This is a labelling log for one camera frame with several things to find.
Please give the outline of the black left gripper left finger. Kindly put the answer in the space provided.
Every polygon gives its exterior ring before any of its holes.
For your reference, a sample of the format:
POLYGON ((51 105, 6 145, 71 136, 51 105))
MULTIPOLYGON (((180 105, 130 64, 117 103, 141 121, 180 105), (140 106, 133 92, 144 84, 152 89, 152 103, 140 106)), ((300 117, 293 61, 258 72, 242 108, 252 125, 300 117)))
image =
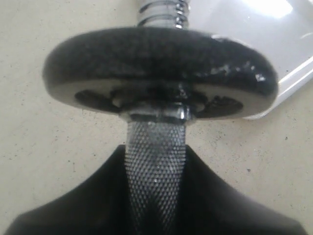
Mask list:
POLYGON ((127 173, 137 150, 118 146, 106 162, 65 195, 19 215, 7 235, 135 235, 127 173))

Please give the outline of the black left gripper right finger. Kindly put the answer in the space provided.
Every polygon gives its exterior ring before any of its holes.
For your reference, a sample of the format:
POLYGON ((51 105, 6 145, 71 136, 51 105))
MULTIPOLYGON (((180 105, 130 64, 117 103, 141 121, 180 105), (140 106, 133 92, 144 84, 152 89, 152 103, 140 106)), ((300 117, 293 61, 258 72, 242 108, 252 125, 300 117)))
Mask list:
POLYGON ((305 235, 295 219, 237 191, 188 145, 171 145, 184 157, 172 235, 305 235))

